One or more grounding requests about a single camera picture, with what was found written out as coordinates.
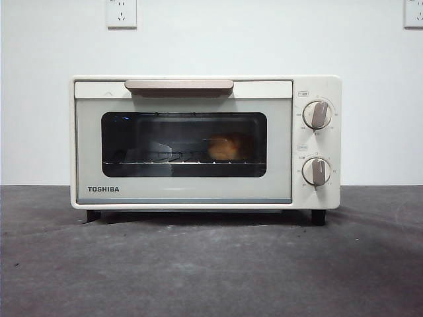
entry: control knob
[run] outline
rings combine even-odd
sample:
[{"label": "control knob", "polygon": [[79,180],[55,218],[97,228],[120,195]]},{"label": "control knob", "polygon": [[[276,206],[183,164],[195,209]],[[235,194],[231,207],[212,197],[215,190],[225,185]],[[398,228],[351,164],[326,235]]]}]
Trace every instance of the control knob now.
[{"label": "control knob", "polygon": [[321,158],[309,159],[303,165],[303,177],[311,185],[324,185],[330,177],[329,163]]},{"label": "control knob", "polygon": [[314,130],[326,127],[331,118],[332,113],[328,103],[325,101],[314,101],[306,105],[303,112],[305,124]]}]

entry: toaster oven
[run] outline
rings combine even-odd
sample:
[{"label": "toaster oven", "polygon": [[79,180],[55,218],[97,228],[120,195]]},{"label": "toaster oven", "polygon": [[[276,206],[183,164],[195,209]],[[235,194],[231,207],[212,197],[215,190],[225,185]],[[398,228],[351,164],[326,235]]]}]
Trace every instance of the toaster oven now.
[{"label": "toaster oven", "polygon": [[269,212],[340,205],[336,76],[77,76],[71,204]]}]

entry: door handle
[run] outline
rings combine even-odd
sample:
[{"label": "door handle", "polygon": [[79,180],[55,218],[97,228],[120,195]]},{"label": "door handle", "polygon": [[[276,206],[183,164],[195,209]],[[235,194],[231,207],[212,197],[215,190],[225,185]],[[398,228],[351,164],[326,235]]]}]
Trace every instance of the door handle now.
[{"label": "door handle", "polygon": [[142,80],[128,79],[125,87],[133,94],[147,98],[217,98],[229,96],[233,81],[229,79]]}]

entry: oven leg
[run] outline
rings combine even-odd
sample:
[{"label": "oven leg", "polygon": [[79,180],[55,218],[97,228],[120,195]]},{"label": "oven leg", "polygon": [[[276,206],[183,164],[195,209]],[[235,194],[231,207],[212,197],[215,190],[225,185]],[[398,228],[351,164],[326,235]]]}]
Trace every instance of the oven leg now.
[{"label": "oven leg", "polygon": [[311,211],[311,222],[316,226],[324,226],[326,223],[326,209],[314,209]]},{"label": "oven leg", "polygon": [[91,221],[96,221],[101,218],[101,212],[95,210],[87,210],[87,223]]}]

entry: electrical socket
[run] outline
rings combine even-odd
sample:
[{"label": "electrical socket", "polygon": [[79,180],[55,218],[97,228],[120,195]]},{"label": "electrical socket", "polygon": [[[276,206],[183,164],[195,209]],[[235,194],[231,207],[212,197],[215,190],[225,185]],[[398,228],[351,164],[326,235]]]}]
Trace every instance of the electrical socket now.
[{"label": "electrical socket", "polygon": [[137,28],[137,0],[106,0],[108,28]]},{"label": "electrical socket", "polygon": [[423,29],[423,0],[404,1],[404,27]]}]

